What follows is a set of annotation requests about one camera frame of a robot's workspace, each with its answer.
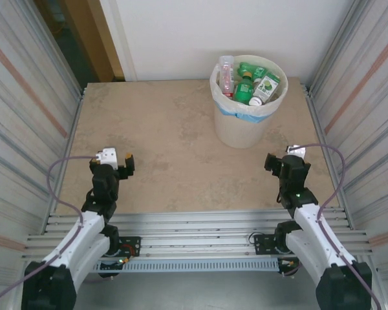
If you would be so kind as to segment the aluminium profile side panel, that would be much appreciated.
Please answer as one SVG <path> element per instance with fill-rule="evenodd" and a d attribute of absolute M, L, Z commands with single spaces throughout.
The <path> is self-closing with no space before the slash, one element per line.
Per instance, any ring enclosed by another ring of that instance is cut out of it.
<path fill-rule="evenodd" d="M 0 0 L 0 310 L 19 307 L 27 236 L 42 231 L 81 87 L 32 0 Z"/>
<path fill-rule="evenodd" d="M 388 0 L 354 0 L 309 93 L 323 138 L 340 150 L 334 175 L 388 308 Z"/>

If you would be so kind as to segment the aluminium rail frame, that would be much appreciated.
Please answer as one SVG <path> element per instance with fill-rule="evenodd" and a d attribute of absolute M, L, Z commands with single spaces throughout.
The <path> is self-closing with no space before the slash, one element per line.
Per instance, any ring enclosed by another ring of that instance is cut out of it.
<path fill-rule="evenodd" d="M 365 231 L 352 230 L 343 209 L 323 211 L 340 242 L 353 256 L 370 256 Z M 45 233 L 28 236 L 24 260 L 48 255 L 76 222 L 73 215 L 51 214 Z M 115 214 L 109 224 L 120 236 L 141 237 L 140 258 L 245 258 L 255 256 L 252 233 L 272 234 L 278 223 L 291 220 L 284 209 L 252 211 Z"/>

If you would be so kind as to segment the translucent bin liner bag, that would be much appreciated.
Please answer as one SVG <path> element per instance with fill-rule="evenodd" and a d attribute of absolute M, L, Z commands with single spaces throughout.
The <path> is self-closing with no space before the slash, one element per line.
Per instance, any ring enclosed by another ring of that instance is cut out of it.
<path fill-rule="evenodd" d="M 225 116 L 233 116 L 238 119 L 250 122 L 260 123 L 269 118 L 280 106 L 282 100 L 284 100 L 288 91 L 288 79 L 281 67 L 279 67 L 273 61 L 267 58 L 253 56 L 253 55 L 240 55 L 233 57 L 233 69 L 237 70 L 241 62 L 247 62 L 251 65 L 257 65 L 267 68 L 271 73 L 277 75 L 280 78 L 278 89 L 275 91 L 279 97 L 269 103 L 260 107 L 251 107 L 243 103 L 239 103 L 226 97 L 219 86 L 219 72 L 220 65 L 217 63 L 214 66 L 213 72 L 210 76 L 210 89 L 212 98 L 218 107 L 218 109 Z"/>

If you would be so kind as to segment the square bottle green white label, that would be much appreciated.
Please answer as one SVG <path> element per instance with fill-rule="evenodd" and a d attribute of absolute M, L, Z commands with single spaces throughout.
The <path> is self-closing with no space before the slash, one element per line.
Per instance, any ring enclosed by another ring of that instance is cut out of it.
<path fill-rule="evenodd" d="M 254 88 L 249 106 L 258 107 L 268 103 L 275 94 L 280 81 L 277 75 L 268 72 Z"/>

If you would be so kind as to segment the cream plastic waste bin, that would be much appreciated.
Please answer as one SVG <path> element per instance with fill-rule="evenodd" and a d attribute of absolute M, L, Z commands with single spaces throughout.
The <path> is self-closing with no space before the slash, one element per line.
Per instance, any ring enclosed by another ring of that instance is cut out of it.
<path fill-rule="evenodd" d="M 274 114 L 260 123 L 250 123 L 233 116 L 223 115 L 215 104 L 215 131 L 218 138 L 228 146 L 247 149 L 261 140 Z"/>

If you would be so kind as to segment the green bottle yellow cap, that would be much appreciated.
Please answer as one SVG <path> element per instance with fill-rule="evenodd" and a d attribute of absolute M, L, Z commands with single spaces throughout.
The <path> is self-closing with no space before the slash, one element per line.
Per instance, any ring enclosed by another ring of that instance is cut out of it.
<path fill-rule="evenodd" d="M 253 96 L 253 79 L 250 72 L 243 72 L 242 80 L 237 85 L 233 95 L 233 100 L 248 105 Z"/>
<path fill-rule="evenodd" d="M 252 79 L 255 81 L 256 79 L 262 79 L 266 75 L 268 70 L 265 67 L 252 65 L 247 62 L 240 62 L 239 68 L 237 69 L 237 73 L 242 77 L 245 72 L 251 73 Z"/>

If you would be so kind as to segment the wooden door frame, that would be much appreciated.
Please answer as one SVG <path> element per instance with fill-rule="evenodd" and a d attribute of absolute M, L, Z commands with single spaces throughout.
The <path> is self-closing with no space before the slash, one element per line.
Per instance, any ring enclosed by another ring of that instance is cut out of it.
<path fill-rule="evenodd" d="M 101 0 L 58 0 L 58 3 L 96 80 L 125 81 Z"/>

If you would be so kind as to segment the tall clear bottle red label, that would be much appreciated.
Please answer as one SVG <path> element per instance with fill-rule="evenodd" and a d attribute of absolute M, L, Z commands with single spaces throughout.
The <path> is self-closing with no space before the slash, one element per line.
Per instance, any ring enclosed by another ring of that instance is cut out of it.
<path fill-rule="evenodd" d="M 219 58 L 219 86 L 222 93 L 228 97 L 233 97 L 234 75 L 233 75 L 233 56 L 221 56 Z"/>

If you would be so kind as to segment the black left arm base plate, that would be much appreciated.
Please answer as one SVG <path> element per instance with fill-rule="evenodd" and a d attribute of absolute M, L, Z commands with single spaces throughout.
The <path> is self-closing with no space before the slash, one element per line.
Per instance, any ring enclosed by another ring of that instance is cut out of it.
<path fill-rule="evenodd" d="M 127 257 L 132 256 L 139 257 L 141 250 L 141 237 L 139 236 L 121 236 L 118 251 L 115 257 Z"/>

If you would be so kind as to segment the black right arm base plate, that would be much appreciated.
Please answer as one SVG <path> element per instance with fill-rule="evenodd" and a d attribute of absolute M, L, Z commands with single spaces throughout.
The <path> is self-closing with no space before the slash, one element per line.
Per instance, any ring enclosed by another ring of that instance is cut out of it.
<path fill-rule="evenodd" d="M 253 236 L 256 255 L 303 256 L 313 251 L 312 244 L 303 231 L 292 231 L 284 236 L 256 234 Z"/>

